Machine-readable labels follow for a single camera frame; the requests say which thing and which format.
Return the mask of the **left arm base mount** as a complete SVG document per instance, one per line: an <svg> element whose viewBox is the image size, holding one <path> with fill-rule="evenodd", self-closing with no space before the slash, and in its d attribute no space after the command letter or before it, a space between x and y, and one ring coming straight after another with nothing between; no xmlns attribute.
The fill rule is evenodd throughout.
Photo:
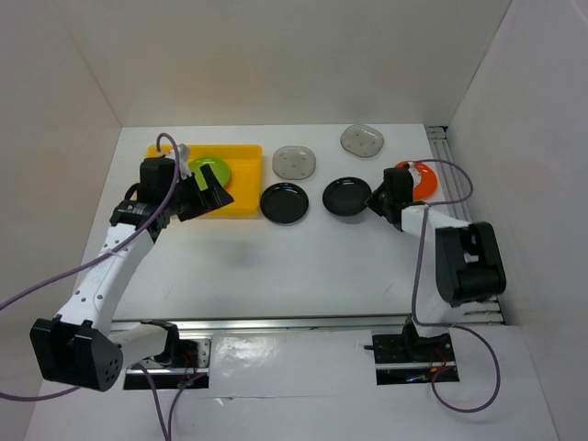
<svg viewBox="0 0 588 441"><path fill-rule="evenodd" d="M149 356L139 364L151 375L158 390L178 390L187 383L189 390L205 390L209 387L211 349L211 334L181 334L172 361L158 361L155 356Z"/></svg>

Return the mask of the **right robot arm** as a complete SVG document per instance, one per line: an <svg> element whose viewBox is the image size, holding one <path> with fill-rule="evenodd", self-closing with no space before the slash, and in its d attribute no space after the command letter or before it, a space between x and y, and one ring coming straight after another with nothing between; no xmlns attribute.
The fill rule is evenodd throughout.
<svg viewBox="0 0 588 441"><path fill-rule="evenodd" d="M367 207L396 230L419 239L411 313L401 350L423 359L474 305L504 293L506 276L492 225L467 222L413 198L408 166L387 168Z"/></svg>

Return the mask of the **orange plate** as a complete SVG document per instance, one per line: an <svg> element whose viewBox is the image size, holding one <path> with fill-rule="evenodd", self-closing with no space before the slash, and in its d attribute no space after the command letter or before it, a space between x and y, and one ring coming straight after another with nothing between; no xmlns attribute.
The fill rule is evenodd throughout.
<svg viewBox="0 0 588 441"><path fill-rule="evenodd" d="M406 168L408 162L404 161L395 164L396 168ZM418 187L413 187L413 199L417 201L427 200L433 196L438 187L438 179L435 171L427 164L422 162L414 162L420 164L419 168L422 174L422 182Z"/></svg>

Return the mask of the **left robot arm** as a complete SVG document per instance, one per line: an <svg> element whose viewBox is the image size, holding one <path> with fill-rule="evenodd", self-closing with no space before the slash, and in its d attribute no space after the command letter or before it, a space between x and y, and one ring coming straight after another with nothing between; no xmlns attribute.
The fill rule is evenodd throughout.
<svg viewBox="0 0 588 441"><path fill-rule="evenodd" d="M188 221L233 202L211 167L201 166L200 188L183 160L147 158L140 181L114 208L98 264L52 319L37 319L29 336L41 376L53 382L107 391L125 368L151 358L162 367L181 356L176 325L146 320L111 336L114 313L143 258L172 217Z"/></svg>

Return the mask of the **green plate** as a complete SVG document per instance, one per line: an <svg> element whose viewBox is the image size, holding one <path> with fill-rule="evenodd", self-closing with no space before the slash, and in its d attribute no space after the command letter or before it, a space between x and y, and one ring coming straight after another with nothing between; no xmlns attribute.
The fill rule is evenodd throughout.
<svg viewBox="0 0 588 441"><path fill-rule="evenodd" d="M203 156L188 163L188 167L194 174L200 189L206 189L208 187L201 172L201 167L203 165L209 165L220 185L226 187L231 179L231 169L228 164L218 157Z"/></svg>

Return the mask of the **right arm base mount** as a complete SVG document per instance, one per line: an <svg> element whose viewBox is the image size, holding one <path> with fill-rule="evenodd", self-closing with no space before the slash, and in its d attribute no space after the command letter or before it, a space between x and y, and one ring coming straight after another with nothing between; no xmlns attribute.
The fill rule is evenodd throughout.
<svg viewBox="0 0 588 441"><path fill-rule="evenodd" d="M400 334L374 334L363 348L375 363L378 386L459 382L453 345L448 334L412 339Z"/></svg>

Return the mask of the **black plate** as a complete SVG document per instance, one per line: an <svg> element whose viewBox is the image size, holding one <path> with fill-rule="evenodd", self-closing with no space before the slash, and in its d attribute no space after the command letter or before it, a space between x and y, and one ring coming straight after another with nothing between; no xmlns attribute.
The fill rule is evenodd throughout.
<svg viewBox="0 0 588 441"><path fill-rule="evenodd" d="M355 216L367 207L366 202L371 193L371 187L363 179L340 177L324 189L322 203L335 216Z"/></svg>
<svg viewBox="0 0 588 441"><path fill-rule="evenodd" d="M268 220L287 225L300 221L306 215L310 202L301 187L292 183L276 183L264 190L259 206Z"/></svg>

